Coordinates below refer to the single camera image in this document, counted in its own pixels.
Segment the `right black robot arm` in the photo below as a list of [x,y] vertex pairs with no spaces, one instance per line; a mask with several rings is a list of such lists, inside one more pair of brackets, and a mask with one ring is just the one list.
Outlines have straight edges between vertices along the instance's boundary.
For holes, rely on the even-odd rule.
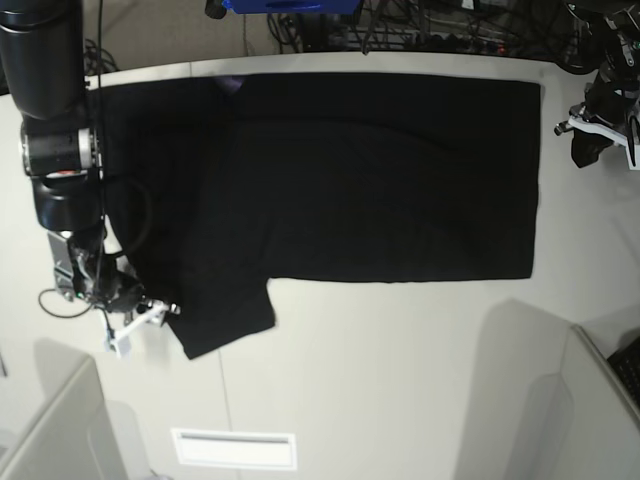
[[1,66],[22,115],[20,153],[36,216],[46,229],[54,290],[102,315],[107,349],[123,354],[144,324],[162,325],[176,304],[149,297],[117,261],[135,252],[152,227],[152,200],[143,201],[141,228],[120,251],[105,250],[107,175],[103,101],[90,102],[85,81],[83,6],[79,1],[4,1]]

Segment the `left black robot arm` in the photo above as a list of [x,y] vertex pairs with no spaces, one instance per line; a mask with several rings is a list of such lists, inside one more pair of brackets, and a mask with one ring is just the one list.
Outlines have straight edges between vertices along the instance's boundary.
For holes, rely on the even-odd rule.
[[595,72],[584,100],[554,127],[573,135],[571,158],[579,168],[596,163],[612,146],[624,149],[628,168],[639,169],[639,3],[567,1],[569,13],[586,28],[578,51],[588,63],[575,75]]

